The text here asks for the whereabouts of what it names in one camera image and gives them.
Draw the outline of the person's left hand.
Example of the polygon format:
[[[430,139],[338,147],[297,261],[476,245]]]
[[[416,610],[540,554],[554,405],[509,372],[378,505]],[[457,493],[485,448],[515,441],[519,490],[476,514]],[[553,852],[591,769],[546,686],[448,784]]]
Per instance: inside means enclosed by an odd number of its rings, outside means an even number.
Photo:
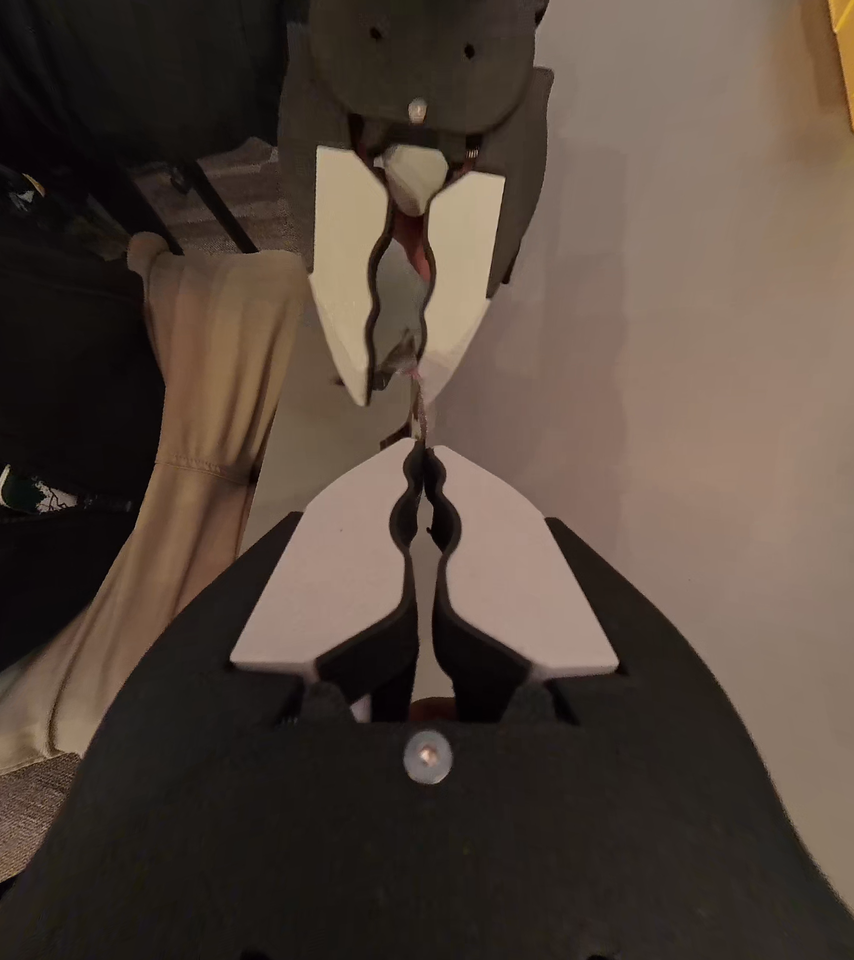
[[[416,274],[429,285],[433,268],[425,247],[425,215],[410,215],[396,207],[392,224],[393,240],[400,245]]]

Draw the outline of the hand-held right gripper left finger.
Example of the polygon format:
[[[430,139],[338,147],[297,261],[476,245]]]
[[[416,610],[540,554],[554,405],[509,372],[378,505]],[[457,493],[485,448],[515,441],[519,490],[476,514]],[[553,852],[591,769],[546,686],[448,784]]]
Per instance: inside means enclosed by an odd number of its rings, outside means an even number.
[[[334,685],[361,719],[408,719],[419,656],[410,545],[425,446],[398,440],[326,486],[291,535],[231,653],[236,668]]]

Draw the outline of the black cloth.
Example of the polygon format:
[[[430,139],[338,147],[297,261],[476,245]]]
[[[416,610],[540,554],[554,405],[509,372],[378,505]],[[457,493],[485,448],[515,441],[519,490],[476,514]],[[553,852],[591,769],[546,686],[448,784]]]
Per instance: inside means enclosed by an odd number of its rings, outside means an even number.
[[[0,673],[94,598],[154,466],[165,386],[125,240],[68,179],[0,163],[0,473],[81,499],[0,506]]]

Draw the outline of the beige cloth garment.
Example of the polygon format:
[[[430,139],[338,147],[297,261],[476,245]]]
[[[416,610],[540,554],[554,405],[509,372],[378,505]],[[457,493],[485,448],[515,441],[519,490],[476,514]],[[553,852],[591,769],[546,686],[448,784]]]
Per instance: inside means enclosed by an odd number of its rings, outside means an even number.
[[[309,285],[300,257],[176,255],[136,234],[147,334],[166,385],[133,532],[94,599],[0,675],[0,777],[83,756],[170,622],[241,553]]]

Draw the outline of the beige cloth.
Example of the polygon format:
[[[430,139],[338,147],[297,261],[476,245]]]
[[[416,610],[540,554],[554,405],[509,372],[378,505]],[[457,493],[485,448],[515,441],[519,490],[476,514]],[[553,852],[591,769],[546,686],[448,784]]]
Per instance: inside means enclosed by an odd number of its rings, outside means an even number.
[[[429,413],[425,400],[423,378],[419,369],[417,343],[411,331],[406,331],[397,344],[378,362],[373,375],[373,390],[381,392],[392,379],[404,378],[409,381],[409,413],[404,423],[387,437],[382,439],[379,450],[384,451],[401,439],[413,439],[425,442],[428,438]]]

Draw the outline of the black metal chair legs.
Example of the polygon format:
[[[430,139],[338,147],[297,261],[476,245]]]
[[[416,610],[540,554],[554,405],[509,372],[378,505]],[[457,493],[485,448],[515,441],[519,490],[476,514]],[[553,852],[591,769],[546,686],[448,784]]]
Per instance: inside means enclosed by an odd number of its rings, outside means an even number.
[[[186,196],[190,192],[196,194],[240,253],[253,255],[259,251],[198,161],[183,160],[169,164],[168,176],[171,186],[181,195]]]

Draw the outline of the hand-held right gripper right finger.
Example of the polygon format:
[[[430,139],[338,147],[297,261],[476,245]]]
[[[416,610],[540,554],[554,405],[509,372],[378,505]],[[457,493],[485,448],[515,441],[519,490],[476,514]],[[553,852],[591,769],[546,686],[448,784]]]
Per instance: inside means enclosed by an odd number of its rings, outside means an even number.
[[[619,658],[546,517],[447,446],[425,453],[440,552],[432,630],[462,722],[498,722],[517,689],[607,676]]]

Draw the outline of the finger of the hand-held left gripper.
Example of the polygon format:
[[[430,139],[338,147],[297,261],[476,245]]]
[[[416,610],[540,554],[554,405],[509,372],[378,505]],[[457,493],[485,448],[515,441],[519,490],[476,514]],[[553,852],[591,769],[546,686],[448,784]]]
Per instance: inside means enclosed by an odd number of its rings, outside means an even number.
[[[376,267],[390,225],[384,183],[352,150],[318,146],[313,213],[313,300],[337,375],[352,401],[370,402]]]
[[[417,367],[425,405],[433,404],[452,379],[490,306],[488,283],[504,189],[501,175],[464,174],[428,206],[425,248],[433,272]]]

